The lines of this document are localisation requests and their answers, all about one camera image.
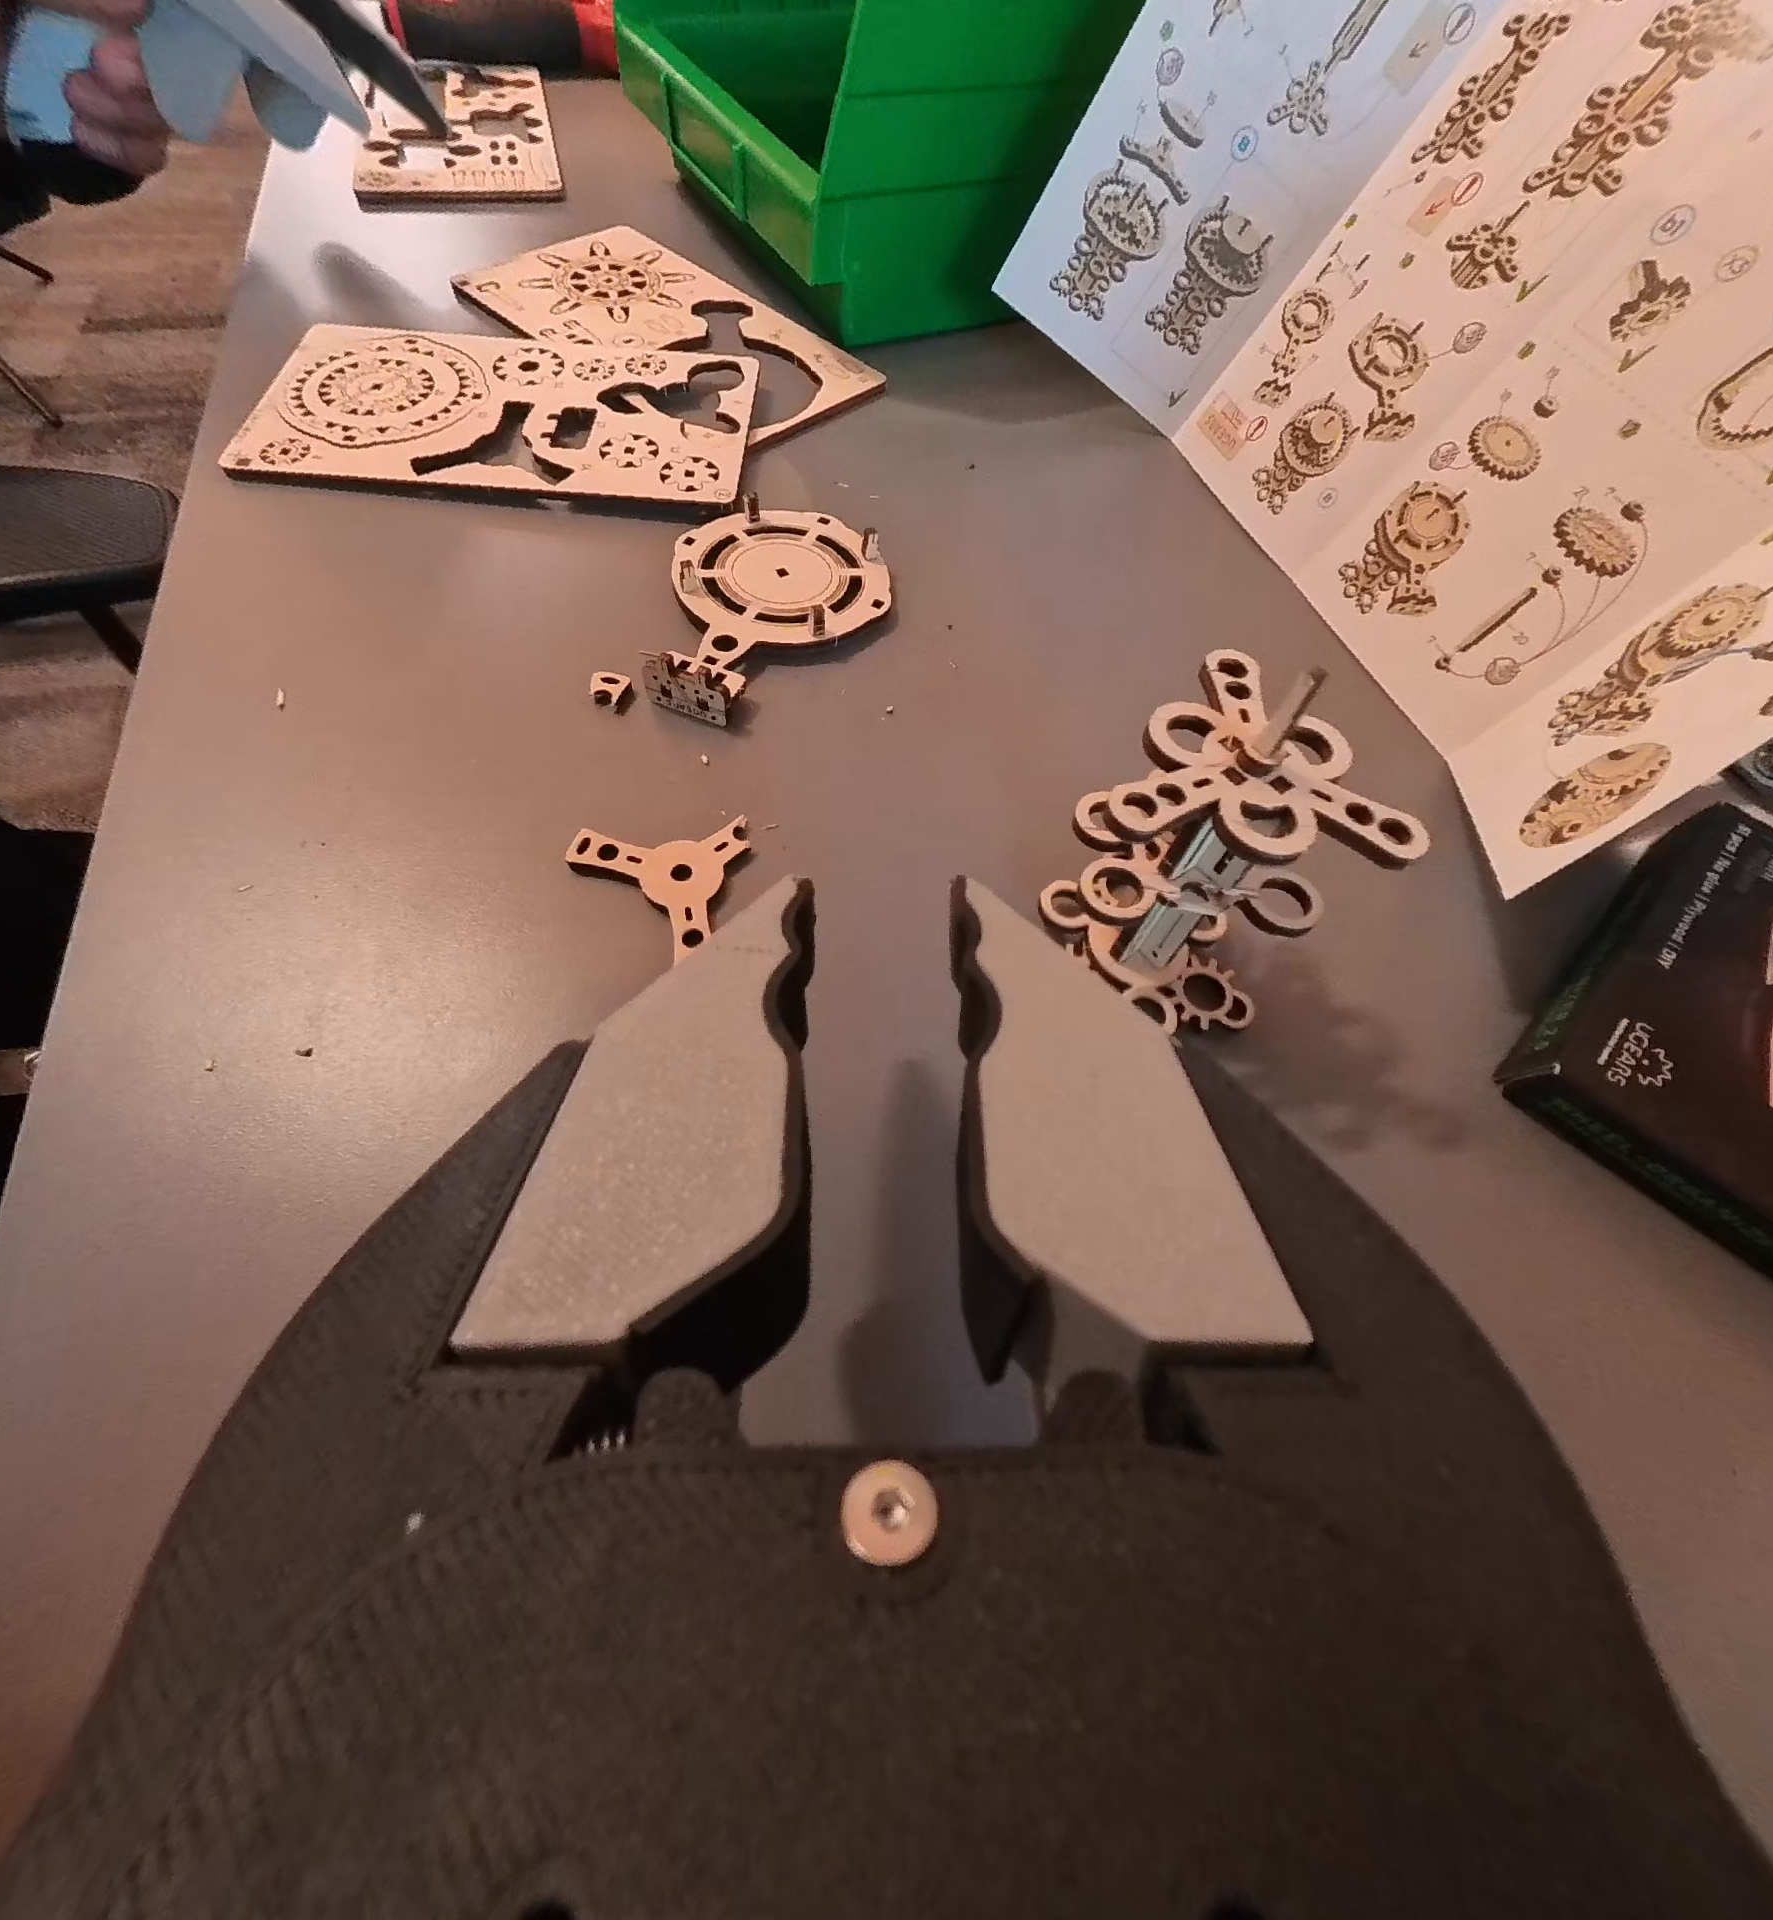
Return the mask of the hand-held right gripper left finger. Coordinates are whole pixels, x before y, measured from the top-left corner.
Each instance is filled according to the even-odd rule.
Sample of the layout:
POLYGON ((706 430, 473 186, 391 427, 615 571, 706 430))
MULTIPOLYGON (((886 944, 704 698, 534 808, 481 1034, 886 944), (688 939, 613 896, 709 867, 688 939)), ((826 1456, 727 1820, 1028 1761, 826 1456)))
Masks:
POLYGON ((803 993, 784 877, 594 1031, 450 1337, 456 1357, 765 1363, 809 1292, 803 993))

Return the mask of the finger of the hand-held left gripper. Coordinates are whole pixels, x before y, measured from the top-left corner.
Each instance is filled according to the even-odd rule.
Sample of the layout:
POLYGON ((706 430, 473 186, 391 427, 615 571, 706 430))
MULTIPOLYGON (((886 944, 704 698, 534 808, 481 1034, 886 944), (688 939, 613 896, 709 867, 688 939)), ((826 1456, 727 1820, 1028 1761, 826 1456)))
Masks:
POLYGON ((150 84, 172 132, 209 143, 244 86, 277 145, 308 150, 322 132, 322 39, 277 3, 154 3, 150 84))
POLYGON ((393 36, 339 3, 211 3, 209 23, 249 61, 277 76, 295 95, 356 133, 369 132, 358 73, 427 133, 446 133, 440 98, 393 36))

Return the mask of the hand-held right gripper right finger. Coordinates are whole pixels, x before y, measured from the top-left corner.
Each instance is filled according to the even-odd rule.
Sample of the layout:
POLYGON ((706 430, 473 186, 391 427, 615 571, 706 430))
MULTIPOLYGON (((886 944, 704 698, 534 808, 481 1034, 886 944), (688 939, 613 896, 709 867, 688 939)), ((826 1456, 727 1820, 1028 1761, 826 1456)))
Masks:
POLYGON ((952 888, 961 1289, 985 1378, 1145 1388, 1311 1328, 1163 1029, 985 882, 952 888))

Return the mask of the small wooden parts sheet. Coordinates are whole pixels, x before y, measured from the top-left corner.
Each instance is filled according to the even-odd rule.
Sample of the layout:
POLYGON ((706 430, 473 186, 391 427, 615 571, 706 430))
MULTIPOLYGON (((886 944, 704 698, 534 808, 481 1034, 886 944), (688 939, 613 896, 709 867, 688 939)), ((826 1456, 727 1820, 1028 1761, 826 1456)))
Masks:
POLYGON ((380 92, 369 102, 369 138, 352 161, 349 185, 365 208, 560 202, 564 180, 532 66, 423 63, 442 100, 447 133, 438 138, 380 92))

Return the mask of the three-arm wooden piece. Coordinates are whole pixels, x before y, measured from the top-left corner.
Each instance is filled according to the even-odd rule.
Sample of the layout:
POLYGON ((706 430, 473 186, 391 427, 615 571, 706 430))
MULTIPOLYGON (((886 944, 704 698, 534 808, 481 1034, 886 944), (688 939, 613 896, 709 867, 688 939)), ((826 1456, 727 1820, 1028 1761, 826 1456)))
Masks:
POLYGON ((709 903, 718 892, 729 865, 748 853, 748 819, 739 815, 712 837, 670 840, 655 847, 582 830, 569 844, 566 863, 580 875, 634 882, 668 915, 673 957, 678 963, 709 942, 709 903))

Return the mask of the wooden parts sheet with gears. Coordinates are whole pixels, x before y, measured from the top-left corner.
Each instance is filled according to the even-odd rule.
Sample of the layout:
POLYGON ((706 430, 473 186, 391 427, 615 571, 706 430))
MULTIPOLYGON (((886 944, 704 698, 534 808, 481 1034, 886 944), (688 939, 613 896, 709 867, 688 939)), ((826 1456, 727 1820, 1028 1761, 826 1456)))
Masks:
POLYGON ((754 360, 729 353, 319 326, 220 465, 291 485, 727 508, 757 381, 754 360))

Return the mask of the wooden parts sheet with wheel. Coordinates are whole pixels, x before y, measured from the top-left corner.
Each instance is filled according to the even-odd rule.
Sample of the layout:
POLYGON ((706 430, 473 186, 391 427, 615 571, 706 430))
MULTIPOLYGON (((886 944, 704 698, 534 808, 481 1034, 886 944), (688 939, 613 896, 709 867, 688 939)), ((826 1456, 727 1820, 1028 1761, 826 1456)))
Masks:
POLYGON ((632 226, 603 229, 452 277, 450 287, 459 300, 519 335, 610 351, 630 372, 641 372, 648 349, 704 347, 706 316, 729 313, 748 345, 791 361, 816 384, 801 408, 754 426, 754 447, 850 411, 886 387, 882 372, 844 347, 632 226))

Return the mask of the dark cardboard model box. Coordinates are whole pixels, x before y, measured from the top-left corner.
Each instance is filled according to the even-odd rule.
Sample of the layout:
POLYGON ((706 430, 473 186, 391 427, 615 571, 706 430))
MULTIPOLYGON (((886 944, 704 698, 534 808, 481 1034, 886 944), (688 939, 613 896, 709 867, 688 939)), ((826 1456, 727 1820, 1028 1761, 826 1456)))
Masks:
POLYGON ((1773 1281, 1773 824, 1718 802, 1669 830, 1496 1080, 1773 1281))

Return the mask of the person's left hand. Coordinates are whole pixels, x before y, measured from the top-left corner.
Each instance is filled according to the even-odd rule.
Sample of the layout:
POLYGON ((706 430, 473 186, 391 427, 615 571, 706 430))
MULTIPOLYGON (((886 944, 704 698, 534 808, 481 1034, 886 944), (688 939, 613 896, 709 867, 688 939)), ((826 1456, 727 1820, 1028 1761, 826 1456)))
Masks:
MULTIPOLYGON (((150 15, 147 3, 47 3, 45 9, 77 17, 100 29, 92 59, 66 86, 72 109, 72 140, 82 154, 113 170, 147 180, 163 165, 172 133, 154 104, 137 45, 137 29, 150 15)), ((2 73, 8 17, 13 4, 0 3, 0 141, 6 138, 2 112, 2 73)))

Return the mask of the black office chair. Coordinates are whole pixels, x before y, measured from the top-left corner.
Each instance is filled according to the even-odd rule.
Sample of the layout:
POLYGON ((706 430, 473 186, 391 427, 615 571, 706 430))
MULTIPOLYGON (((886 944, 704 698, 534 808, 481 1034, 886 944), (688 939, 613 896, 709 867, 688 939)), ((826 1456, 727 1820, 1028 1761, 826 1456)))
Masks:
POLYGON ((0 465, 0 814, 96 826, 178 499, 150 480, 0 465))

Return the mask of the round wooden disc assembly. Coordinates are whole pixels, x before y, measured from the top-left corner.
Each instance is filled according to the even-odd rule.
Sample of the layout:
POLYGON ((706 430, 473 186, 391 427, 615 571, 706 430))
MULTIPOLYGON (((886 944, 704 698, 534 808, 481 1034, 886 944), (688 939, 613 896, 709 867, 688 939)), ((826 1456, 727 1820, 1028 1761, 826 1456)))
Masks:
POLYGON ((724 728, 765 649, 816 649, 882 619, 893 579, 873 529, 821 512, 744 508, 674 546, 670 584, 703 631, 698 651, 645 656, 644 695, 658 706, 724 728))

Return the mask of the green plastic bin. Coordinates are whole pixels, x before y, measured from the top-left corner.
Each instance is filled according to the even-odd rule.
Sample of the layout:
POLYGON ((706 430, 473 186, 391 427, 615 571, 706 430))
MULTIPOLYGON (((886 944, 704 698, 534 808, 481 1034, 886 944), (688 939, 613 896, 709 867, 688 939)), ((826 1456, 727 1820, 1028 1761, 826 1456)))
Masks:
POLYGON ((845 345, 1008 316, 993 283, 1130 3, 621 3, 685 180, 845 345))

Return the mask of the paper instruction sheet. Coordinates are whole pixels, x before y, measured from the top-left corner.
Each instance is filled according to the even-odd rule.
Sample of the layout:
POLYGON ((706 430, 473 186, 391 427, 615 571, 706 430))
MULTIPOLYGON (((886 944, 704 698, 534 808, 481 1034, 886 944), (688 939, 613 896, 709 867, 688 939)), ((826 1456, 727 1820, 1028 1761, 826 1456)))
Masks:
POLYGON ((1773 3, 1149 4, 994 290, 1430 740, 1504 895, 1773 731, 1773 3))

